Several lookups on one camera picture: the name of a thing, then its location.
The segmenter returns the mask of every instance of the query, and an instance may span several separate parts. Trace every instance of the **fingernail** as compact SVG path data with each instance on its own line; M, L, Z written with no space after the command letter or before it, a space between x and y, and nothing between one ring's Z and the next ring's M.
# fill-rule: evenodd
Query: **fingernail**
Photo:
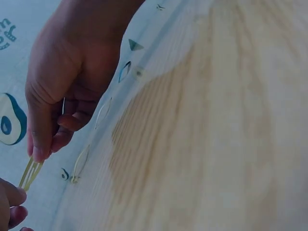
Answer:
M18 189L19 193L23 196L23 199L26 200L27 193L25 192L25 190L22 189L22 188L17 188L17 189Z
M44 159L42 150L37 147L33 147L32 157L35 162L41 162Z

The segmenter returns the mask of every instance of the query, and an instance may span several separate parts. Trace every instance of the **hand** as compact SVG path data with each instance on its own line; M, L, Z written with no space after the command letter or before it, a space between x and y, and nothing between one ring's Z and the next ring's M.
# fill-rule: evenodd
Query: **hand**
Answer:
M143 1L63 0L48 20L32 48L25 88L28 154L35 161L66 146L90 121Z
M28 215L25 207L26 193L0 178L0 231L7 231L19 225ZM21 231L33 231L22 228Z

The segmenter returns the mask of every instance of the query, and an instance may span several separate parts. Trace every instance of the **light wood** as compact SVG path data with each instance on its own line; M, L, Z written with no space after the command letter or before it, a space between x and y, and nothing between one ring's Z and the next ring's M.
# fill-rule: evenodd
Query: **light wood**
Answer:
M52 230L307 230L308 1L166 5Z

